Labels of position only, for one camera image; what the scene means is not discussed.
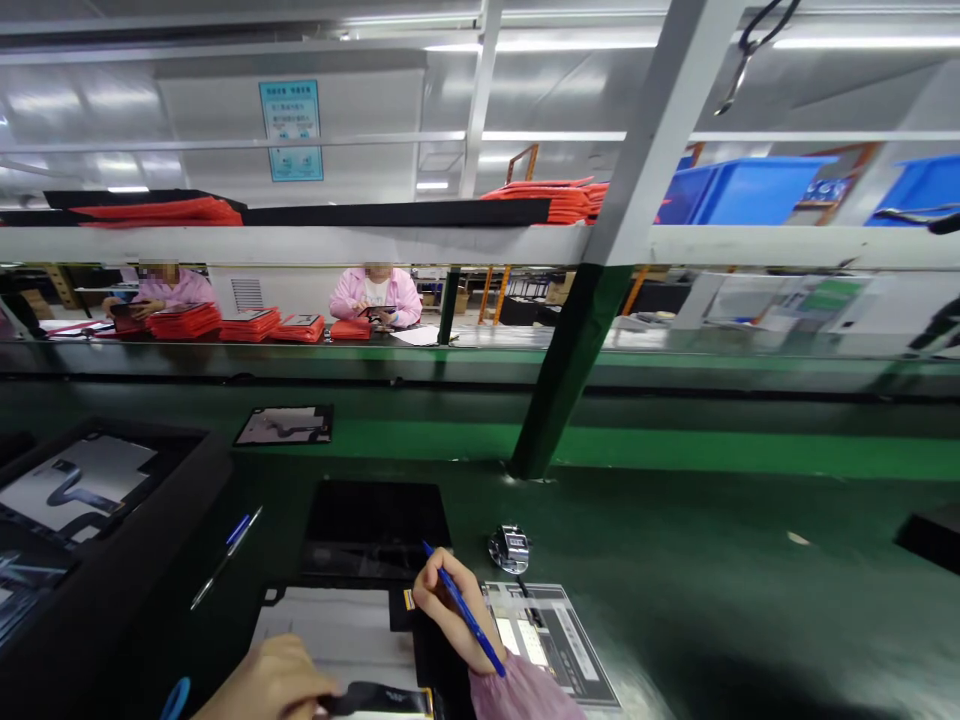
white wall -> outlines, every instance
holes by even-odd
[[[219,268],[208,269],[210,283],[223,312],[236,310],[232,278],[260,281],[266,307],[291,313],[319,313],[330,317],[330,295],[337,286],[342,268]]]

red packaging bag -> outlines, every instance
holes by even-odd
[[[372,333],[373,324],[366,320],[337,320],[330,328],[334,340],[369,340]]]

white paper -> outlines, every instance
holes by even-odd
[[[301,637],[317,668],[343,690],[354,680],[418,688],[413,634],[390,631],[386,590],[288,587],[277,605],[260,609],[250,644],[288,632]],[[360,712],[351,719],[404,717],[411,715]]]
[[[424,325],[421,328],[414,328],[413,330],[395,332],[393,336],[397,340],[403,340],[410,345],[436,345],[439,334],[440,328],[436,325]]]

wall sign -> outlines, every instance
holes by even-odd
[[[263,124],[270,140],[320,137],[320,100],[316,80],[260,83]],[[323,180],[319,146],[270,148],[274,182]]]

metal support pole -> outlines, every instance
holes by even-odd
[[[477,168],[480,164],[480,145],[483,143],[483,128],[487,123],[487,105],[493,87],[493,64],[497,57],[497,39],[500,37],[500,22],[503,17],[504,0],[484,0],[480,22],[483,39],[477,70],[473,77],[473,97],[470,99],[470,114],[467,116],[467,138],[463,152],[463,170],[460,173],[460,197],[472,198],[477,187]]]
[[[487,296],[490,294],[490,283],[493,282],[493,266],[487,268],[487,281],[483,284],[483,299],[480,301],[480,319],[477,325],[484,325],[483,316],[487,312]]]
[[[437,342],[450,344],[450,328],[453,327],[453,315],[457,309],[457,288],[460,285],[460,268],[450,268],[447,281],[443,284],[443,300],[440,305],[440,333]]]
[[[745,0],[673,0],[654,51],[603,212],[590,235],[570,295],[544,357],[511,473],[541,478],[607,331],[677,161],[703,109]]]
[[[627,302],[623,305],[623,312],[620,313],[624,317],[630,314],[630,308],[632,308],[633,304],[637,301],[637,295],[640,294],[640,288],[643,287],[643,281],[647,279],[648,272],[650,272],[649,265],[644,265],[640,269],[640,274],[637,275],[637,280],[633,283],[633,289],[630,291],[630,294],[627,295]]]
[[[500,324],[500,312],[503,310],[503,299],[507,296],[507,285],[510,283],[510,266],[503,269],[503,280],[500,281],[500,292],[497,293],[497,309],[493,313],[493,324]]]

